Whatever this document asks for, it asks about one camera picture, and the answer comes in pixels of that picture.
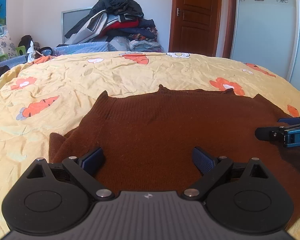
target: gray plastic base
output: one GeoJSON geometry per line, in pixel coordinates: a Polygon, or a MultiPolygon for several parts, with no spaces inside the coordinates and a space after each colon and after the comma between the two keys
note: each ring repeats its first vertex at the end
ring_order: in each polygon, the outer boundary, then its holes
{"type": "Polygon", "coordinates": [[[214,222],[198,201],[181,199],[175,191],[122,191],[98,202],[90,215],[67,232],[27,236],[10,232],[4,240],[292,240],[285,231],[247,236],[214,222]]]}

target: green plastic chair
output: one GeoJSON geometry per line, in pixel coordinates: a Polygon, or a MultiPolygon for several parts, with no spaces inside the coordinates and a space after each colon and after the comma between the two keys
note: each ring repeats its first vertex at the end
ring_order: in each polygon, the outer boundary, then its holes
{"type": "MultiPolygon", "coordinates": [[[[18,56],[26,55],[26,47],[25,46],[17,47],[16,51],[17,51],[18,56]]],[[[7,59],[8,59],[8,55],[7,54],[0,55],[0,62],[2,62],[4,60],[7,60],[7,59]]]]}

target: black jacket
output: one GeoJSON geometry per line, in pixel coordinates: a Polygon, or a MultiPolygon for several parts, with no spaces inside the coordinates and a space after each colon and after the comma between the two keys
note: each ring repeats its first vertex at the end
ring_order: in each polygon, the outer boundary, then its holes
{"type": "Polygon", "coordinates": [[[102,10],[107,10],[107,13],[115,15],[131,14],[141,18],[144,15],[140,5],[134,0],[99,0],[91,9],[89,15],[73,26],[72,29],[66,33],[65,37],[69,39],[71,35],[77,33],[92,16],[102,10]]]}

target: pile of clothes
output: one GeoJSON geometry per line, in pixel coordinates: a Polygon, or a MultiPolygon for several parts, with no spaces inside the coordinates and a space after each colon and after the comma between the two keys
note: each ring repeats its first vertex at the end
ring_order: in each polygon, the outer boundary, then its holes
{"type": "Polygon", "coordinates": [[[143,19],[134,0],[99,0],[89,15],[65,35],[67,45],[94,41],[112,42],[119,50],[162,52],[153,20],[143,19]]]}

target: blue gripper pad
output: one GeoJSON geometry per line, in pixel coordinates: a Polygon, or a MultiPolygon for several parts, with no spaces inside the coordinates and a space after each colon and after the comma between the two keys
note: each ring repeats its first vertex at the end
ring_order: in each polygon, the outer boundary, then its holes
{"type": "Polygon", "coordinates": [[[206,174],[216,166],[213,157],[198,147],[195,147],[192,151],[192,161],[202,174],[206,174]]]}
{"type": "Polygon", "coordinates": [[[300,123],[299,117],[292,117],[292,118],[281,118],[277,122],[285,122],[288,125],[295,125],[300,123]]]}
{"type": "Polygon", "coordinates": [[[94,149],[79,159],[78,165],[93,176],[105,160],[101,148],[94,149]]]}

